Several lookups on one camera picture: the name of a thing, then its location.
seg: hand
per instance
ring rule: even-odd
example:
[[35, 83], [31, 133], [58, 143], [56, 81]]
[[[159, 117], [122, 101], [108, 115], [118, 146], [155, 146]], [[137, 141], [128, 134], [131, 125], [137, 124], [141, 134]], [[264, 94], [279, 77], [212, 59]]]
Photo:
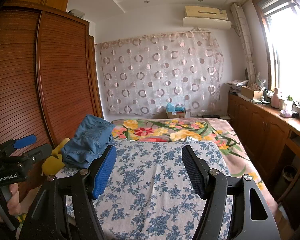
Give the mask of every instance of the hand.
[[9, 190], [12, 194], [12, 197], [7, 202], [7, 208], [9, 210], [10, 215], [18, 215], [21, 211], [21, 205], [19, 203], [19, 186], [17, 183], [11, 184], [9, 186]]

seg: pink bottle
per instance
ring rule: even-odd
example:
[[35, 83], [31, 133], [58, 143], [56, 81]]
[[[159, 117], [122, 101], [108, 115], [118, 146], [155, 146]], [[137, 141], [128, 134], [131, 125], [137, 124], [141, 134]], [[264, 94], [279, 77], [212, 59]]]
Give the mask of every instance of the pink bottle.
[[271, 97], [271, 106], [279, 108], [279, 88], [274, 88], [274, 94]]

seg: floral blanket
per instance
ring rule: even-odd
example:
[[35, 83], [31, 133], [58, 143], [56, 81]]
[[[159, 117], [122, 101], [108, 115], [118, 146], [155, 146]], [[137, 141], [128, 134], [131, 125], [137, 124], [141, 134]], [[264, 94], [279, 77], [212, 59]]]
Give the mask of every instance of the floral blanket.
[[[212, 142], [115, 141], [117, 160], [95, 209], [107, 239], [192, 239], [205, 200], [195, 194], [181, 152], [190, 145], [211, 168], [229, 175], [218, 147]], [[57, 177], [78, 169], [63, 168]], [[232, 196], [228, 196], [219, 239], [227, 238]], [[68, 214], [74, 218], [71, 197]]]
[[178, 119], [121, 119], [112, 122], [116, 127], [112, 135], [116, 140], [175, 142], [192, 137], [199, 141], [214, 142], [229, 168], [231, 176], [250, 174], [261, 190], [273, 214], [278, 205], [251, 163], [236, 133], [229, 123], [215, 118]]

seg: stuffed animal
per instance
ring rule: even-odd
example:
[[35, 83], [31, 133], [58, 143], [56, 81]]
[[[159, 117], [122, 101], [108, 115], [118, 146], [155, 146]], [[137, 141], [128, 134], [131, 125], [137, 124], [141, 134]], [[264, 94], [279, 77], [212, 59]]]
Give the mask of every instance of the stuffed animal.
[[56, 175], [58, 171], [65, 166], [65, 164], [62, 162], [60, 150], [68, 141], [70, 141], [69, 138], [64, 138], [61, 143], [52, 150], [51, 156], [44, 161], [42, 164], [42, 172], [44, 175]]

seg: cardboard box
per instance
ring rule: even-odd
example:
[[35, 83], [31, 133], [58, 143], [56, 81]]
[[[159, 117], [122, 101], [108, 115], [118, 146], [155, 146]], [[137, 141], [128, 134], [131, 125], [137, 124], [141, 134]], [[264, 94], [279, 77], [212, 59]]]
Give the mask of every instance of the cardboard box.
[[177, 111], [177, 112], [167, 112], [169, 119], [186, 117], [186, 111]]
[[261, 100], [263, 96], [263, 91], [253, 91], [244, 86], [241, 87], [241, 94], [250, 99]]

